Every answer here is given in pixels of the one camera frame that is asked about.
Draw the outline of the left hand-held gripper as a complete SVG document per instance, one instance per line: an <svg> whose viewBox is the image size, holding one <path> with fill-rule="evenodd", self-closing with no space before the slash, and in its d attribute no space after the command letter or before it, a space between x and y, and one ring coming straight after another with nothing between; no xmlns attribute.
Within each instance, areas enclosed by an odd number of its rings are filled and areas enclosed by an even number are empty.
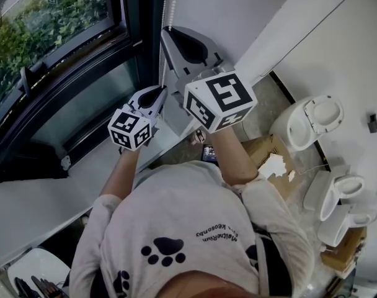
<svg viewBox="0 0 377 298"><path fill-rule="evenodd" d="M114 144L136 151L147 146L154 134L158 113L163 108L167 97L167 88L154 85L141 89L132 95L128 104L117 109L107 126Z"/></svg>

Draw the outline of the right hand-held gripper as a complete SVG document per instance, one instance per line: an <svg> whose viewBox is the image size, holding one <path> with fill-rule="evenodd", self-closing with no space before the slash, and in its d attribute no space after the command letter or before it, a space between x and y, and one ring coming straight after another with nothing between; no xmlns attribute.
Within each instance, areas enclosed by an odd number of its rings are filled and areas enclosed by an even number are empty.
<svg viewBox="0 0 377 298"><path fill-rule="evenodd" d="M179 106L215 133L243 121L257 105L252 86L206 35L186 27L165 26L161 45L177 81Z"/></svg>

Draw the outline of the person's left forearm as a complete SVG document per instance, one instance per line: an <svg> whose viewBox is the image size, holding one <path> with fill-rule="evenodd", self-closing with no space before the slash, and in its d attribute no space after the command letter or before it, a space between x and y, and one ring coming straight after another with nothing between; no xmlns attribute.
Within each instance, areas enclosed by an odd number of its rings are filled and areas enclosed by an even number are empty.
<svg viewBox="0 0 377 298"><path fill-rule="evenodd" d="M140 151L123 150L110 177L105 183L101 196L112 195L124 200L133 187Z"/></svg>

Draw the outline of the person's right forearm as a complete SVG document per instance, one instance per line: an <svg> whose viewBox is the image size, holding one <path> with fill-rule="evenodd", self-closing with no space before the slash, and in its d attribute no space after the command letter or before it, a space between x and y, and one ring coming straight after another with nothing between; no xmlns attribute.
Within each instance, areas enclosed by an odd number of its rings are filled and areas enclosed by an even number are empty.
<svg viewBox="0 0 377 298"><path fill-rule="evenodd" d="M247 184L258 177L258 170L232 127L210 134L210 142L224 181L230 185Z"/></svg>

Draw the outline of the small round white device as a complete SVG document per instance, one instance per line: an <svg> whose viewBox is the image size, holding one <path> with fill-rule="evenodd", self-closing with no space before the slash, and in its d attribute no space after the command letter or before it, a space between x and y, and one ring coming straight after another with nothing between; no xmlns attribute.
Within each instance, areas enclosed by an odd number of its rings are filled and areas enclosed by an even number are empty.
<svg viewBox="0 0 377 298"><path fill-rule="evenodd" d="M192 136L192 145L195 144L203 144L206 140L206 134L204 131L197 129L194 131L193 136Z"/></svg>

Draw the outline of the black screen device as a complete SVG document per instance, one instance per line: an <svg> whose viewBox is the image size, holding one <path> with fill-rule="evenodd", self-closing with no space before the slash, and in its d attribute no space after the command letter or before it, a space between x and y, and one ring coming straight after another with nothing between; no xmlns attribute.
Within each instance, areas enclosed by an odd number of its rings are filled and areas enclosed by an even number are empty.
<svg viewBox="0 0 377 298"><path fill-rule="evenodd" d="M218 160L217 160L216 153L212 145L210 144L203 145L201 161L212 163L218 166Z"/></svg>

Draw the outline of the white toilet with raised lid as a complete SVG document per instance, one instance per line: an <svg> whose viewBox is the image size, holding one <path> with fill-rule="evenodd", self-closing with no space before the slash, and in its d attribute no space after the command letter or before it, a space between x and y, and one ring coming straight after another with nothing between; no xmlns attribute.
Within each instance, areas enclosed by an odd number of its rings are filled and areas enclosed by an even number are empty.
<svg viewBox="0 0 377 298"><path fill-rule="evenodd" d="M344 119L342 103L330 95L306 97L285 109L269 134L278 136L288 151L303 151L322 135L338 128Z"/></svg>

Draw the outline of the torn white paper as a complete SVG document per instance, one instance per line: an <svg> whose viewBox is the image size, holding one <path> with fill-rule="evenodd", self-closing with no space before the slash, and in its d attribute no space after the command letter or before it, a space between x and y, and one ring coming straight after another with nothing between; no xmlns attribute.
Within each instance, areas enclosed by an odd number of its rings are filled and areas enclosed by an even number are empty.
<svg viewBox="0 0 377 298"><path fill-rule="evenodd" d="M268 158L260 166L259 173L265 178L269 178L271 175L275 177L283 176L286 173L286 164L283 157L274 153L269 154Z"/></svg>

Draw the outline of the large cardboard box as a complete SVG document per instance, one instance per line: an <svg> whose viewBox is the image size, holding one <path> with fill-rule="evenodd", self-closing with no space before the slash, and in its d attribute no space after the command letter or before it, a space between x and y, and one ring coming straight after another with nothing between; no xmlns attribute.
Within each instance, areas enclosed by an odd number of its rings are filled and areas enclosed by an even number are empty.
<svg viewBox="0 0 377 298"><path fill-rule="evenodd" d="M280 138L274 135L267 135L243 142L242 145L250 158L256 164L258 170L268 158L269 154L274 153L283 157L286 164L286 173L283 176L278 177L271 175L271 177L267 179L276 187L284 200L287 200L289 196L298 189L299 185L303 181L303 176L300 175L299 171L296 169L288 149ZM295 170L296 175L294 180L289 182L288 173L291 170Z"/></svg>

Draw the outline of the white toilet with tank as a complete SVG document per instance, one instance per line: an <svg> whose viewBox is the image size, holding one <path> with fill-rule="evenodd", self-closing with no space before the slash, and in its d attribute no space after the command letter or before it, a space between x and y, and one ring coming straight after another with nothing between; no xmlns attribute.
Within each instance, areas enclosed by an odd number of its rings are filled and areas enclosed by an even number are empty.
<svg viewBox="0 0 377 298"><path fill-rule="evenodd" d="M377 219L377 211L356 204L337 205L331 215L321 222L317 237L324 244L336 247L350 228L362 228Z"/></svg>
<svg viewBox="0 0 377 298"><path fill-rule="evenodd" d="M321 222L327 220L341 199L357 197L365 188L365 178L351 172L350 165L330 171L319 170L303 200L306 210L314 211Z"/></svg>

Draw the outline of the small cardboard box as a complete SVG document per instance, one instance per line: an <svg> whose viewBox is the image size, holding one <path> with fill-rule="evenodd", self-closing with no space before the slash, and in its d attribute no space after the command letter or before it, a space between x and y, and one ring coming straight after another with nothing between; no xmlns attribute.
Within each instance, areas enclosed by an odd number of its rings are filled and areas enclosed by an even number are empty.
<svg viewBox="0 0 377 298"><path fill-rule="evenodd" d="M327 248L321 252L322 263L335 271L345 271L360 252L366 237L366 227L348 229L342 241L335 248Z"/></svg>

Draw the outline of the dark window frame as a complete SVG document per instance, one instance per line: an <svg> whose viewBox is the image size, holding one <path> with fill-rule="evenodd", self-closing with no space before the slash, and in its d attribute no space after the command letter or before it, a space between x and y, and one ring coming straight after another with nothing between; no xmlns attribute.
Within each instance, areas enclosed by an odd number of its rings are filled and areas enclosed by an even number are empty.
<svg viewBox="0 0 377 298"><path fill-rule="evenodd" d="M0 0L0 183L67 177L61 159L79 161L158 82L163 1Z"/></svg>

